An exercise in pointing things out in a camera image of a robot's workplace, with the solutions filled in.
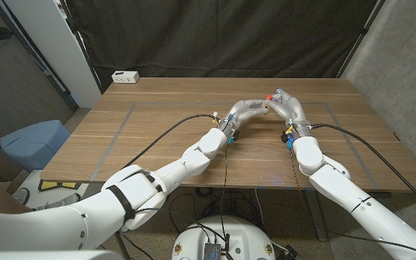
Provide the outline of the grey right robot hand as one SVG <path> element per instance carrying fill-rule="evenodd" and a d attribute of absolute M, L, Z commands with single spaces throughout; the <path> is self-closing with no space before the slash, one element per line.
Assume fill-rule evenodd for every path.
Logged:
<path fill-rule="evenodd" d="M 265 103 L 273 108 L 277 115 L 283 118 L 288 126 L 292 126 L 301 137 L 311 136 L 310 122 L 306 119 L 303 107 L 297 98 L 277 88 L 276 94 L 267 98 Z"/>

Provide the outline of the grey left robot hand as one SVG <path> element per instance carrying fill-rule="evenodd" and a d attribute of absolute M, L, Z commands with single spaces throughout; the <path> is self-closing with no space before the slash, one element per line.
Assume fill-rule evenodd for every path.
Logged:
<path fill-rule="evenodd" d="M 218 129 L 225 136 L 231 136 L 238 130 L 243 121 L 247 121 L 254 116 L 264 115 L 268 109 L 264 107 L 263 100 L 240 100 L 238 101 L 221 120 Z"/>

